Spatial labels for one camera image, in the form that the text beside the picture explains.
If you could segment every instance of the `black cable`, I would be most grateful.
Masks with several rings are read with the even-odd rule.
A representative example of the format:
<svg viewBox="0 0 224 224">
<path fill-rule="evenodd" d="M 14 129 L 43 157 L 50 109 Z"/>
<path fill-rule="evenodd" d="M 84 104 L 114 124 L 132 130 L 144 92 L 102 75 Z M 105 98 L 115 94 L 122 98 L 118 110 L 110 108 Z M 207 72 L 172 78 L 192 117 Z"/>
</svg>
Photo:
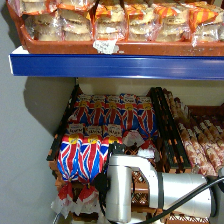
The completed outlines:
<svg viewBox="0 0 224 224">
<path fill-rule="evenodd" d="M 148 224 L 148 223 L 152 223 L 152 222 L 155 222 L 159 219 L 161 219 L 162 217 L 168 215 L 169 213 L 171 213 L 172 211 L 174 211 L 175 209 L 179 208 L 181 205 L 183 205 L 184 203 L 188 202 L 189 200 L 191 200 L 193 197 L 195 197 L 196 195 L 200 194 L 202 191 L 212 187 L 213 185 L 215 184 L 218 184 L 219 182 L 221 181 L 224 181 L 224 177 L 219 177 L 217 178 L 216 180 L 210 182 L 210 183 L 207 183 L 203 186 L 201 186 L 200 188 L 198 188 L 197 190 L 193 191 L 191 194 L 189 194 L 188 196 L 185 196 L 183 199 L 181 199 L 179 202 L 177 202 L 176 204 L 174 204 L 173 206 L 171 206 L 170 208 L 168 208 L 167 210 L 163 211 L 161 214 L 151 218 L 151 219 L 147 219 L 143 222 L 139 222 L 139 223 L 134 223 L 134 224 Z M 101 198 L 99 200 L 100 202 L 100 207 L 101 207 L 101 210 L 102 210 L 102 201 L 101 201 Z"/>
</svg>

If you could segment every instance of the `shelf label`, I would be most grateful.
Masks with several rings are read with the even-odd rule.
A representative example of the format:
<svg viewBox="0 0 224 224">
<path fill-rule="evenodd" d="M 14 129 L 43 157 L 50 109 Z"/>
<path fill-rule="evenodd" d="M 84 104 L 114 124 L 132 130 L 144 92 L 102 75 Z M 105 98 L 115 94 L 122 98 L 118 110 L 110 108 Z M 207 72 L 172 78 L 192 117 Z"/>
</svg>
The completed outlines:
<svg viewBox="0 0 224 224">
<path fill-rule="evenodd" d="M 99 53 L 113 54 L 117 40 L 95 40 L 93 47 L 98 50 Z"/>
</svg>

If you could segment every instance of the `shelf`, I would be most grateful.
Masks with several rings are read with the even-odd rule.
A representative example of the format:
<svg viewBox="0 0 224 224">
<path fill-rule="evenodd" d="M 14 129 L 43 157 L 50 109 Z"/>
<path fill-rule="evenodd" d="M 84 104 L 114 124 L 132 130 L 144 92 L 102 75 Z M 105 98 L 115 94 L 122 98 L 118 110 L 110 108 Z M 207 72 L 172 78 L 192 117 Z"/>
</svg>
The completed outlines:
<svg viewBox="0 0 224 224">
<path fill-rule="evenodd" d="M 29 54 L 9 56 L 15 76 L 224 80 L 224 56 Z"/>
</svg>

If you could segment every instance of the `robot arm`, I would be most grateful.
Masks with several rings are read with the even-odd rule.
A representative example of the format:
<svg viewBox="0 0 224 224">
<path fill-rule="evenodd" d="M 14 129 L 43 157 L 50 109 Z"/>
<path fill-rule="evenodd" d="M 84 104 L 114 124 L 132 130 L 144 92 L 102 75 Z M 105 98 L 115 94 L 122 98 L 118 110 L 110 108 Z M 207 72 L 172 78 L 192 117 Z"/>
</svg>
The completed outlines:
<svg viewBox="0 0 224 224">
<path fill-rule="evenodd" d="M 110 189 L 106 196 L 106 218 L 114 222 L 131 220 L 132 171 L 140 171 L 149 187 L 149 207 L 167 209 L 180 198 L 207 181 L 200 174 L 157 173 L 151 163 L 138 156 L 112 155 L 107 177 Z M 206 189 L 180 206 L 176 211 L 196 217 L 209 217 L 212 207 L 210 189 Z"/>
</svg>

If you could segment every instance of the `white wall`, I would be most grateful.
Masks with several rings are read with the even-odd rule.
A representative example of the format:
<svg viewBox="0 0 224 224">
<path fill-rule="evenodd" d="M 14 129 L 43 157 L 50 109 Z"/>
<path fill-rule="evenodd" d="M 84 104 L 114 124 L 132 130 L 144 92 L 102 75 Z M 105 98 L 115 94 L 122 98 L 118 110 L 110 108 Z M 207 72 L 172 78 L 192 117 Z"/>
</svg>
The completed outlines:
<svg viewBox="0 0 224 224">
<path fill-rule="evenodd" d="M 0 3 L 0 223 L 48 224 L 57 192 L 46 162 L 72 78 L 13 77 L 8 54 L 19 45 L 4 1 Z M 80 79 L 87 94 L 145 95 L 151 86 L 173 91 L 185 104 L 220 105 L 224 82 Z"/>
</svg>

